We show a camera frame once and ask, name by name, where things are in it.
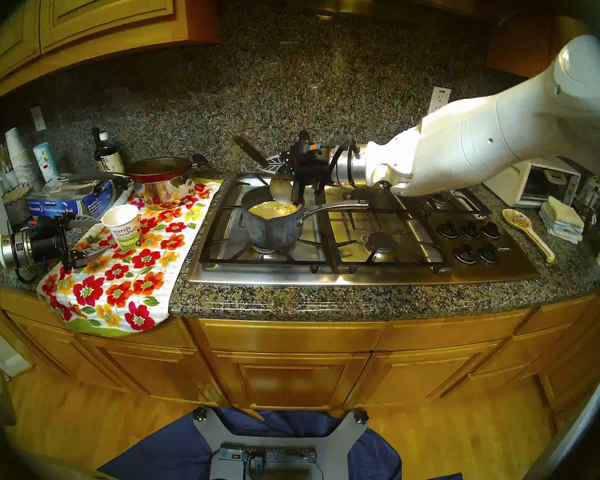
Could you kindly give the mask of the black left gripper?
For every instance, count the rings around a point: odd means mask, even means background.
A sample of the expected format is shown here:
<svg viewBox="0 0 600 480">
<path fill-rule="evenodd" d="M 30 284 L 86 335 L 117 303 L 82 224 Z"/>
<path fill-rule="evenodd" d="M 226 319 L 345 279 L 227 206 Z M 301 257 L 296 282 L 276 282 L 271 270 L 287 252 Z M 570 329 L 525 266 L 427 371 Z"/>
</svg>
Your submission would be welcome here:
<svg viewBox="0 0 600 480">
<path fill-rule="evenodd" d="M 85 268 L 89 263 L 105 254 L 109 247 L 70 249 L 67 241 L 68 229 L 88 229 L 101 225 L 99 219 L 76 218 L 76 215 L 40 216 L 27 222 L 30 265 L 60 260 L 69 270 Z"/>
</svg>

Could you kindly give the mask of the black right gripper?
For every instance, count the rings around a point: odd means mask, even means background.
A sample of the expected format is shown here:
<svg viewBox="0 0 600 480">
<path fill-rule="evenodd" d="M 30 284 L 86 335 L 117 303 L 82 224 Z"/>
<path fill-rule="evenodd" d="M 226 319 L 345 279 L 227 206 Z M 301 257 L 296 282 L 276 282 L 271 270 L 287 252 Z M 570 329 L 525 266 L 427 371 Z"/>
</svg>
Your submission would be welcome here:
<svg viewBox="0 0 600 480">
<path fill-rule="evenodd" d="M 292 177 L 292 203 L 302 204 L 306 186 L 319 188 L 328 180 L 330 161 L 330 149 L 312 142 L 308 131 L 300 131 L 288 152 L 269 156 L 267 167 L 287 167 Z"/>
</svg>

